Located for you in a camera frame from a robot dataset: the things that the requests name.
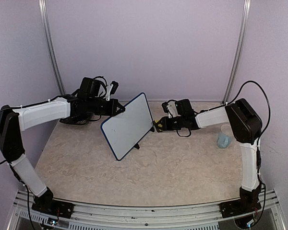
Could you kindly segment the blue framed whiteboard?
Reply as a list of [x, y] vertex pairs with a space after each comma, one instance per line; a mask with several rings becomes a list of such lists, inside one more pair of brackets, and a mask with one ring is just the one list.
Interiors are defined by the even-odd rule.
[[101, 123], [101, 131], [115, 159], [121, 161], [139, 142], [154, 132], [153, 118], [145, 93], [124, 105], [125, 111]]

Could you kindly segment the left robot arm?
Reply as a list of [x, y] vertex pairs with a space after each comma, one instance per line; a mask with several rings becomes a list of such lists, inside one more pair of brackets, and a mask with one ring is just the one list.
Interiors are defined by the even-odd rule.
[[84, 77], [72, 94], [56, 96], [44, 102], [19, 107], [5, 105], [0, 109], [0, 151], [14, 176], [34, 195], [33, 208], [44, 213], [60, 213], [53, 193], [38, 177], [25, 155], [22, 132], [31, 127], [59, 120], [68, 125], [86, 125], [93, 116], [115, 116], [125, 111], [111, 96], [119, 84], [107, 83], [103, 76]]

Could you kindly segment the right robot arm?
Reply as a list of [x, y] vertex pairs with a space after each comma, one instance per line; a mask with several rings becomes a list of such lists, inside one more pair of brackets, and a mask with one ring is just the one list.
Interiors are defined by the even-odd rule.
[[245, 99], [220, 105], [196, 113], [189, 99], [162, 103], [167, 116], [154, 121], [158, 132], [175, 131], [185, 128], [188, 131], [208, 126], [228, 123], [242, 153], [242, 183], [239, 199], [220, 203], [223, 218], [242, 215], [261, 209], [259, 193], [263, 182], [259, 172], [261, 167], [260, 138], [262, 121]]

